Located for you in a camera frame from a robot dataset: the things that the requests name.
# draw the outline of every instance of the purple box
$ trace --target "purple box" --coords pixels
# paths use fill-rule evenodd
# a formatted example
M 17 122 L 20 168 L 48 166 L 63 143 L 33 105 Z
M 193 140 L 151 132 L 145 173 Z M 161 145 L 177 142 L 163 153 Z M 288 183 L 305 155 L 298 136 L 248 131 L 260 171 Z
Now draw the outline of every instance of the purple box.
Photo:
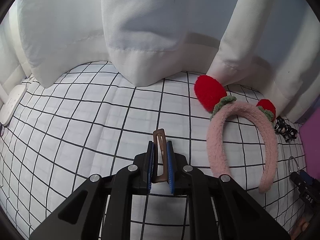
M 320 180 L 320 107 L 300 127 L 300 137 L 306 158 L 307 172 Z

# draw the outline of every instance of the white curtain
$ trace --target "white curtain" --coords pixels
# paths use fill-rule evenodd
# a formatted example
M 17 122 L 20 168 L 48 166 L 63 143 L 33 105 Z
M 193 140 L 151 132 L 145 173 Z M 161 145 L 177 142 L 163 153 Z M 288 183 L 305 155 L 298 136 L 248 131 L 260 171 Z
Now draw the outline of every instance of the white curtain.
M 196 71 L 260 90 L 293 122 L 320 93 L 305 0 L 17 0 L 8 22 L 14 60 L 44 87 L 89 61 L 136 86 Z

